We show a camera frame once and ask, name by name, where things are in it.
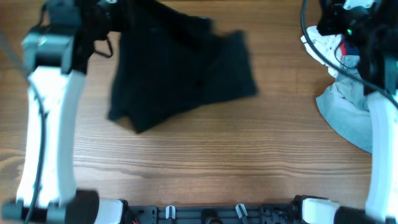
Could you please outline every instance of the wire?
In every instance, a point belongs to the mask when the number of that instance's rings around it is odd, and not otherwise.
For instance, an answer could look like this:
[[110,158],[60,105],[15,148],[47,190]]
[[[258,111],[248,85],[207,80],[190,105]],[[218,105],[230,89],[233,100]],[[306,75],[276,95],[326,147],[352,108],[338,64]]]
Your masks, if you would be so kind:
[[39,114],[40,114],[40,120],[41,120],[41,137],[40,137],[40,149],[39,149],[39,158],[37,160],[37,171],[36,171],[36,178],[34,182],[34,190],[33,190],[33,197],[32,201],[30,203],[29,210],[27,212],[26,218],[25,218],[25,224],[28,224],[30,220],[32,219],[33,216],[33,211],[37,203],[37,198],[39,197],[39,192],[40,192],[40,183],[41,183],[41,178],[42,178],[42,171],[43,171],[43,163],[44,163],[44,151],[45,151],[45,135],[46,135],[46,128],[45,128],[45,120],[47,115],[44,112],[44,106],[43,106],[43,101],[42,98],[40,97],[40,93],[37,90],[36,86],[34,83],[30,82],[29,79],[27,78],[29,74],[26,74],[28,71],[26,68],[23,66],[23,63],[13,51],[13,49],[10,47],[8,44],[8,41],[6,39],[6,35],[0,28],[0,46],[3,48],[4,52],[6,53],[7,57],[12,60],[17,66],[18,69],[21,71],[22,76],[26,80],[26,82],[29,84],[31,87],[32,91],[34,92],[34,97],[35,100],[37,100],[37,103],[39,104]]
[[340,43],[338,44],[338,46],[336,47],[336,49],[335,49],[335,58],[336,58],[336,60],[338,61],[338,63],[340,63],[343,67],[345,67],[345,68],[347,68],[347,69],[350,69],[350,70],[354,70],[354,69],[356,69],[356,66],[357,66],[357,65],[352,66],[352,67],[348,67],[347,65],[345,65],[343,62],[341,62],[341,61],[337,58],[337,50],[343,45],[343,43],[344,43],[344,41],[341,40],[341,42],[340,42]]
[[331,63],[327,58],[325,58],[325,56],[323,56],[319,50],[314,46],[314,44],[312,43],[310,36],[308,35],[308,32],[305,28],[305,11],[307,9],[307,3],[308,0],[303,0],[303,4],[302,4],[302,8],[300,11],[300,22],[301,22],[301,29],[303,31],[305,40],[307,41],[307,44],[311,47],[311,49],[315,52],[315,54],[320,57],[326,64],[328,64],[330,67],[334,68],[335,70],[337,70],[340,74],[349,77],[353,80],[356,80],[360,83],[362,83],[364,86],[368,86],[373,90],[378,91],[381,95],[383,95],[384,97],[386,97],[389,101],[391,101],[391,103],[398,109],[398,102],[396,102],[396,100],[394,100],[394,98],[388,94],[385,90],[383,90],[382,88],[378,87],[377,85],[368,82],[366,80],[363,80],[361,78],[357,78],[354,75],[349,74],[348,72],[342,70],[339,66],[335,65],[334,63]]

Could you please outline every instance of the wooden table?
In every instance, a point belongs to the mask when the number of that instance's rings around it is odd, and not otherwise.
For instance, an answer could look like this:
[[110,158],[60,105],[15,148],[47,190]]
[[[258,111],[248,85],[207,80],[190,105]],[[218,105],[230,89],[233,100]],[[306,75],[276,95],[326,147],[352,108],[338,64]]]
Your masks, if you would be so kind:
[[[1,0],[0,26],[19,44],[41,1]],[[300,41],[301,0],[167,1],[216,20],[218,32],[243,29],[260,94],[202,106],[148,132],[106,119],[118,61],[92,56],[75,134],[81,188],[131,205],[235,205],[288,202],[295,195],[329,197],[364,207],[371,155],[332,130],[315,97],[333,78]],[[308,23],[319,18],[318,1]],[[118,34],[111,34],[117,46]],[[0,199],[15,197],[24,166],[27,85],[0,53]]]

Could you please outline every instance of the blue fabric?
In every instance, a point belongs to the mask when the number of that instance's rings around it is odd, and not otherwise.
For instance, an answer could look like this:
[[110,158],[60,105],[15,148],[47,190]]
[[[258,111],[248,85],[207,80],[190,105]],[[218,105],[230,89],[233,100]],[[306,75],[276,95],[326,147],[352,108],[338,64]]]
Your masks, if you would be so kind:
[[[347,67],[357,64],[358,56],[344,56]],[[360,77],[357,70],[344,68]],[[327,123],[355,146],[372,153],[372,124],[363,85],[339,74],[336,82],[317,98],[318,109]]]

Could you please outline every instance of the black cable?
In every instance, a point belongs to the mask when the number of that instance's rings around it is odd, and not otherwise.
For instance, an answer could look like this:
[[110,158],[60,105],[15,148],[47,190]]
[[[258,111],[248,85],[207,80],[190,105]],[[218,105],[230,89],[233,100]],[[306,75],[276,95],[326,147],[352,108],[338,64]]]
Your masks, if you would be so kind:
[[338,44],[338,46],[336,47],[336,49],[335,49],[335,58],[336,58],[337,62],[340,63],[343,67],[345,67],[345,68],[347,68],[347,69],[350,69],[350,70],[354,70],[354,69],[356,69],[356,66],[357,66],[357,65],[352,66],[352,67],[348,67],[347,65],[345,65],[343,62],[341,62],[341,61],[337,58],[337,50],[343,45],[343,43],[344,43],[344,41],[341,40],[341,42],[340,42],[340,43]]
[[305,28],[305,10],[307,9],[307,0],[303,0],[303,4],[302,4],[302,8],[300,11],[300,22],[301,22],[301,29],[303,31],[305,40],[307,41],[307,44],[311,47],[311,49],[315,52],[315,54],[320,57],[326,64],[328,64],[330,67],[336,69],[340,74],[349,77],[353,80],[356,80],[360,83],[362,83],[364,86],[368,86],[373,90],[378,91],[381,95],[383,95],[384,97],[386,97],[389,101],[391,101],[391,103],[398,109],[398,102],[396,102],[396,100],[390,95],[388,94],[385,90],[383,90],[382,88],[378,87],[377,85],[368,82],[366,80],[363,80],[361,78],[357,78],[354,75],[349,74],[348,72],[342,70],[339,66],[335,65],[334,63],[331,63],[327,58],[325,58],[325,56],[323,56],[319,50],[314,46],[314,44],[311,41],[310,36],[308,35],[308,32]]
[[29,74],[26,75],[28,72],[26,68],[23,66],[23,63],[13,51],[12,48],[10,48],[10,45],[7,43],[6,36],[2,29],[0,29],[0,46],[3,48],[5,51],[7,57],[12,60],[17,66],[18,69],[21,71],[22,76],[25,78],[25,80],[28,82],[30,87],[32,88],[32,91],[34,92],[34,98],[37,100],[37,103],[39,105],[39,114],[40,114],[40,119],[41,119],[41,137],[40,137],[40,149],[39,149],[39,158],[37,160],[37,171],[36,171],[36,179],[34,182],[34,191],[33,191],[33,197],[32,201],[30,203],[29,210],[27,212],[26,218],[25,218],[25,224],[28,224],[30,222],[30,219],[32,219],[33,211],[37,203],[37,198],[39,197],[39,192],[40,192],[40,183],[41,183],[41,178],[42,178],[42,171],[43,171],[43,163],[44,163],[44,152],[45,152],[45,135],[46,135],[46,129],[45,129],[45,120],[47,115],[44,112],[44,106],[42,99],[40,97],[39,91],[36,89],[36,86],[29,81],[27,78]]

